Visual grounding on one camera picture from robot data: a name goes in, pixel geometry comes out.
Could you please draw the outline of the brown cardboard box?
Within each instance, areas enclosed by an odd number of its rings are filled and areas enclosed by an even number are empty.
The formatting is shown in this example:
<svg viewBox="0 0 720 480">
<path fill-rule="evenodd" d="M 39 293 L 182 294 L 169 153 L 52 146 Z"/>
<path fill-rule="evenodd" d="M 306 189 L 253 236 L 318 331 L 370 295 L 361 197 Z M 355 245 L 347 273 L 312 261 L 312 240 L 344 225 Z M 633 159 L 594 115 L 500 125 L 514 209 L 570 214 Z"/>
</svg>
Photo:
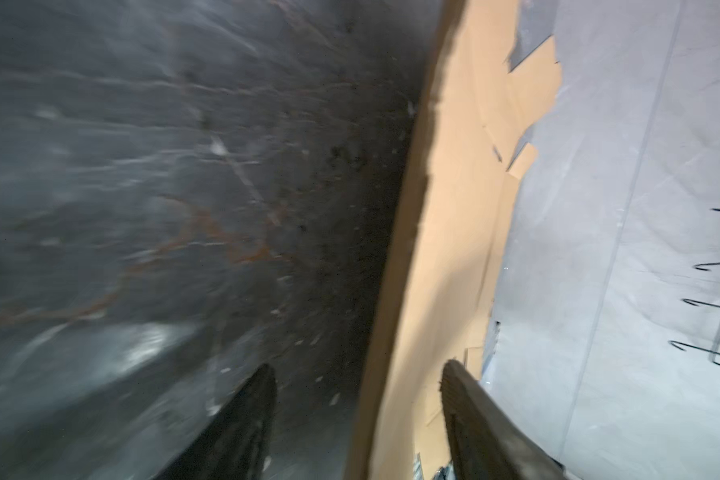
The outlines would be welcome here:
<svg viewBox="0 0 720 480">
<path fill-rule="evenodd" d="M 450 456 L 441 373 L 475 372 L 517 193 L 536 148 L 523 134 L 562 72 L 545 39 L 517 65 L 519 4 L 448 1 L 435 37 L 373 331 L 348 479 L 409 479 Z"/>
</svg>

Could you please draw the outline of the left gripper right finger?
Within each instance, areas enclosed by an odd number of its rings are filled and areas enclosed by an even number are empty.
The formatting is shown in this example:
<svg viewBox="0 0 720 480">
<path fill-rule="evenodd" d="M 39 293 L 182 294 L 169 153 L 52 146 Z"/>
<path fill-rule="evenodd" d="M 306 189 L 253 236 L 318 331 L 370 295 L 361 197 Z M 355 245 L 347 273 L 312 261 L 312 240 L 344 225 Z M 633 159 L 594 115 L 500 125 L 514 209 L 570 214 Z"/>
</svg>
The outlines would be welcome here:
<svg viewBox="0 0 720 480">
<path fill-rule="evenodd" d="M 566 478 L 562 465 L 514 425 L 462 363 L 445 363 L 440 392 L 457 479 Z"/>
</svg>

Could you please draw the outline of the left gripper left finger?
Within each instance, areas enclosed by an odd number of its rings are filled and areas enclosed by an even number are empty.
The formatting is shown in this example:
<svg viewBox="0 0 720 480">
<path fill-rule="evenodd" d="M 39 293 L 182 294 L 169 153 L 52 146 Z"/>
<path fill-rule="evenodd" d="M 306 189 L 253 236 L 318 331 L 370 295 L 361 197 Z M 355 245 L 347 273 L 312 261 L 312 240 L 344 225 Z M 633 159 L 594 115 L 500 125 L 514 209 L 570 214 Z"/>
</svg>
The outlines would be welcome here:
<svg viewBox="0 0 720 480">
<path fill-rule="evenodd" d="M 275 370 L 264 363 L 156 478 L 259 479 L 268 455 L 276 403 Z"/>
</svg>

